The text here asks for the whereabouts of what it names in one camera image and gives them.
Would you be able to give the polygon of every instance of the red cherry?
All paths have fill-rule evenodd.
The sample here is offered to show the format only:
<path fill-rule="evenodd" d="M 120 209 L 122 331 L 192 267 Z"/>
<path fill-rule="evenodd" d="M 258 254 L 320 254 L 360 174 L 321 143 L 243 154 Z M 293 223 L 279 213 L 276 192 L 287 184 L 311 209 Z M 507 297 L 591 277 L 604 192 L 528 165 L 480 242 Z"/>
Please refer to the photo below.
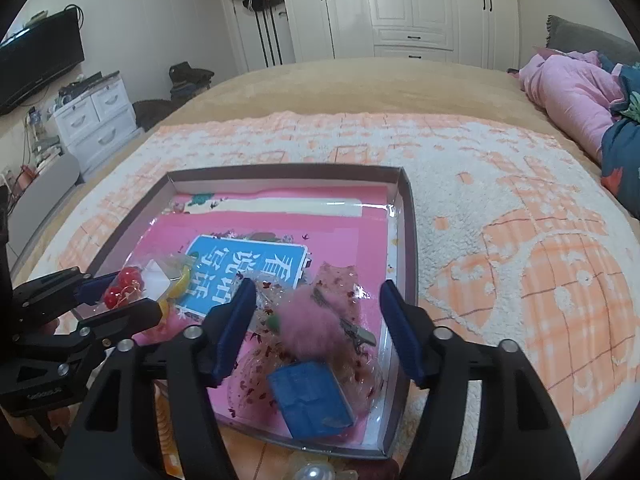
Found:
<path fill-rule="evenodd" d="M 144 288 L 145 283 L 142 281 L 142 274 L 137 267 L 125 267 L 118 274 L 118 284 L 125 288 L 127 286 L 137 286 L 136 288 Z"/>
<path fill-rule="evenodd" d="M 120 303 L 122 298 L 122 288 L 117 285 L 113 285 L 105 291 L 102 300 L 104 301 L 105 306 L 111 310 L 118 306 L 118 303 Z"/>

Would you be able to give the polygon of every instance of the wardrobe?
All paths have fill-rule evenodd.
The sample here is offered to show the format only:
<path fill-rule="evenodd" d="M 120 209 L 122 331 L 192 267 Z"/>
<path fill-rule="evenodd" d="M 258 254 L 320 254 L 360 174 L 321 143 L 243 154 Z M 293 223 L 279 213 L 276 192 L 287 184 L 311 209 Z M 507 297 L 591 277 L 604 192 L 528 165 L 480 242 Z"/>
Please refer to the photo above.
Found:
<path fill-rule="evenodd" d="M 297 62 L 405 57 L 518 67 L 518 0 L 285 0 Z"/>

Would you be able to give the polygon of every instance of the black flat screen tv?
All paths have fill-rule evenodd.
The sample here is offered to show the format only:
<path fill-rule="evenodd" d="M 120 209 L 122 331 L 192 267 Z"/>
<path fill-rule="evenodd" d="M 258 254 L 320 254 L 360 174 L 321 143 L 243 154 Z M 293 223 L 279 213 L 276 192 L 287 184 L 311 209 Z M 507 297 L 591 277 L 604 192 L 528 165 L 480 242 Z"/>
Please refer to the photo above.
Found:
<path fill-rule="evenodd" d="M 0 115 L 6 115 L 84 61 L 75 9 L 64 10 L 0 44 Z"/>

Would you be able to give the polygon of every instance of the white wall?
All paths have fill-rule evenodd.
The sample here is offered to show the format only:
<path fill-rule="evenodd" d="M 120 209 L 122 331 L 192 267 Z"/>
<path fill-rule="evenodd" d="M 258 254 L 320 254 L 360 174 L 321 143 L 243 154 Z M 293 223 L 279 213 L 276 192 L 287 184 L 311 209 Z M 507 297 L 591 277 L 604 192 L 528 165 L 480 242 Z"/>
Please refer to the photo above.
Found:
<path fill-rule="evenodd" d="M 520 66 L 533 55 L 534 46 L 546 44 L 546 18 L 555 14 L 566 20 L 599 28 L 633 42 L 609 0 L 519 0 Z"/>
<path fill-rule="evenodd" d="M 54 13 L 71 3 L 84 10 L 86 60 L 74 75 L 120 70 L 132 102 L 168 99 L 169 67 L 181 61 L 213 70 L 215 84 L 237 75 L 222 0 L 28 0 L 12 29 L 43 9 Z M 69 80 L 55 81 L 49 96 Z M 18 108 L 0 117 L 0 171 L 22 161 L 25 113 L 26 108 Z"/>

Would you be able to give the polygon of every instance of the white plastic drawer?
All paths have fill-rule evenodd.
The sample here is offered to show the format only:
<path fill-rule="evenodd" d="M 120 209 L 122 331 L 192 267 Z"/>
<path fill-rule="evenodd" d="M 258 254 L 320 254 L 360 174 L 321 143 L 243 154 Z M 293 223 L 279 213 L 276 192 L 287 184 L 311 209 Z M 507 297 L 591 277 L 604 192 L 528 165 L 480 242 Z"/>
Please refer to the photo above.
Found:
<path fill-rule="evenodd" d="M 442 30 L 415 30 L 410 28 L 376 28 L 374 30 L 374 44 L 426 46 L 452 49 L 447 41 L 447 35 Z"/>
<path fill-rule="evenodd" d="M 67 146 L 80 142 L 95 130 L 99 122 L 94 102 L 89 97 L 77 102 L 56 119 L 60 136 Z"/>
<path fill-rule="evenodd" d="M 405 57 L 407 59 L 427 59 L 430 61 L 446 61 L 447 50 L 434 48 L 409 48 L 405 46 L 377 46 L 374 48 L 376 57 Z"/>
<path fill-rule="evenodd" d="M 94 101 L 95 111 L 101 121 L 113 117 L 129 105 L 129 98 L 122 79 L 101 88 L 91 95 L 91 99 Z"/>
<path fill-rule="evenodd" d="M 71 151 L 80 162 L 81 172 L 92 170 L 111 153 L 116 152 L 127 142 L 135 129 L 133 110 L 128 107 L 73 147 Z"/>

